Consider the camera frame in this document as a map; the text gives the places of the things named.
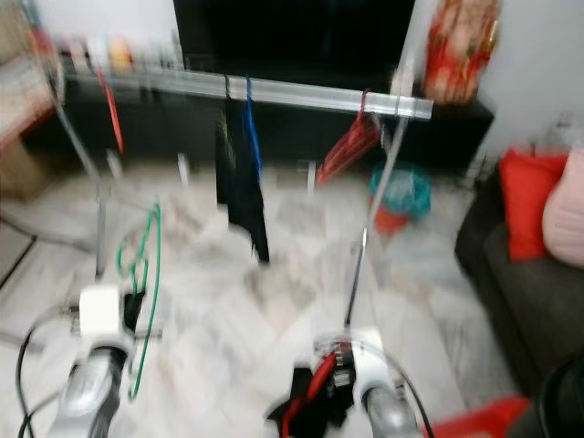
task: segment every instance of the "metal rail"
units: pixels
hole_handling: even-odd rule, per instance
[[[95,74],[68,73],[67,79],[98,82]],[[147,73],[106,75],[112,87],[146,88],[160,91],[194,94],[209,98],[225,98],[225,77],[214,73],[152,69]],[[229,76],[229,95],[245,100],[245,78]],[[251,93],[255,102],[274,103],[294,107],[357,112],[360,108],[361,90],[334,89],[315,85],[294,84],[276,80],[252,78]],[[427,99],[368,93],[365,111],[385,116],[428,120],[432,116],[433,102]]]

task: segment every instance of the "gray sofa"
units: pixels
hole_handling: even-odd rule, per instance
[[[455,248],[527,395],[584,348],[584,270],[545,257],[511,263],[498,172],[478,190]]]

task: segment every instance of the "red cushion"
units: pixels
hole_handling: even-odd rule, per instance
[[[499,163],[509,258],[516,262],[545,256],[541,220],[549,194],[564,172],[568,155],[529,155],[514,150]]]

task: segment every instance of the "blue hanger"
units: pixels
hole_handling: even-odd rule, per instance
[[[259,175],[262,172],[262,159],[259,156],[259,141],[257,140],[256,126],[254,125],[254,116],[252,114],[252,81],[249,76],[245,76],[245,79],[247,80],[247,124],[254,144],[255,167]]]

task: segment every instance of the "pink cushion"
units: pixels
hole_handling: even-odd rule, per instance
[[[547,199],[542,228],[550,254],[584,267],[584,150],[570,153],[564,174]]]

